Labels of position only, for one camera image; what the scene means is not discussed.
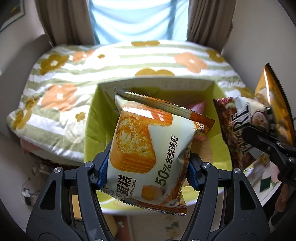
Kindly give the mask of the chiffon cake packet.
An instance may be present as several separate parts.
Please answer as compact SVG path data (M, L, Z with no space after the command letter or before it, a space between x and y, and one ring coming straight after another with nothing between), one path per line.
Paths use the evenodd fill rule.
M195 137L215 121L169 101L115 88L119 118L103 191L132 206L185 215L182 186Z

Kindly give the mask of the pink snack packet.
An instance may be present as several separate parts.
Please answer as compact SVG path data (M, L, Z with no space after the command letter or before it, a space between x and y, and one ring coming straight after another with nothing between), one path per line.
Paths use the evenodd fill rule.
M206 105L206 100L203 100L197 104L189 104L187 106L188 109L191 109L192 111L196 112L196 113L204 113L204 110L205 110L205 105ZM206 136L202 136L202 135L198 135L196 134L194 136L194 140L195 141L206 141L207 140L207 137Z

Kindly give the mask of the right brown curtain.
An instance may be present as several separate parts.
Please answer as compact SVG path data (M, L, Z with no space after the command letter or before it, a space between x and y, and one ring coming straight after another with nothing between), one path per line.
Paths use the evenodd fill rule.
M232 31L236 0L189 1L187 41L219 53Z

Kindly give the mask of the brown curtain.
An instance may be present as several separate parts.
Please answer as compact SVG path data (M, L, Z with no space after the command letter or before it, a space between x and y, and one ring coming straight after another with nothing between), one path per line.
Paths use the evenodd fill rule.
M35 1L44 32L52 46L95 45L89 1Z
M189 1L187 41L219 53L232 31L236 0Z

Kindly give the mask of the green cardboard box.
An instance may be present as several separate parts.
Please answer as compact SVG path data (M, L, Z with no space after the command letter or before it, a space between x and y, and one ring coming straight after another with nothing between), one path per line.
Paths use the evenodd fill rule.
M169 101L185 108L189 104L197 104L206 100L202 114L213 119L215 123L206 134L206 141L193 140L190 153L192 151L203 153L206 160L219 169L230 170L232 168L229 150L222 139L217 112L212 101L236 95L222 93L215 81L189 77L134 77L98 84L85 128L85 161L93 160L97 154L104 152L108 145L111 146L119 118L119 110L115 104L115 88ZM102 191L106 183L107 162L108 158L101 166L100 179L97 183Z

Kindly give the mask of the light blue sheer curtain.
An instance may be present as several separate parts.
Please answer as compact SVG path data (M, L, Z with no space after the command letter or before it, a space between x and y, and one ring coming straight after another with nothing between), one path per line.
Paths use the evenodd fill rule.
M187 39L189 1L90 1L95 41Z

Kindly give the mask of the brown chocolate snack bag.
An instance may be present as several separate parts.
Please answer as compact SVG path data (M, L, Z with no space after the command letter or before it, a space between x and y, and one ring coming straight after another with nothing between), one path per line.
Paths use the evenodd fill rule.
M254 97L225 97L215 99L213 103L234 168L244 170L262 155L262 151L243 140L242 132L248 125L267 132L286 145L295 145L290 105L270 64L263 67Z

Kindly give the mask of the left brown curtain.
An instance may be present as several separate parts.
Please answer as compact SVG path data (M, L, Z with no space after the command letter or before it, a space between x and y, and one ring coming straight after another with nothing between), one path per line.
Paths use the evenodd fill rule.
M35 1L44 32L52 46L95 45L89 1Z

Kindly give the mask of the floral striped quilt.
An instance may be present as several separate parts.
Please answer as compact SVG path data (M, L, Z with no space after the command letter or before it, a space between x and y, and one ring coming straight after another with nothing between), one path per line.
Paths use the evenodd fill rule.
M170 40L103 46L57 46L34 62L8 128L35 148L69 165L83 161L84 131L98 84L161 75L218 83L224 94L253 97L229 63L215 50Z

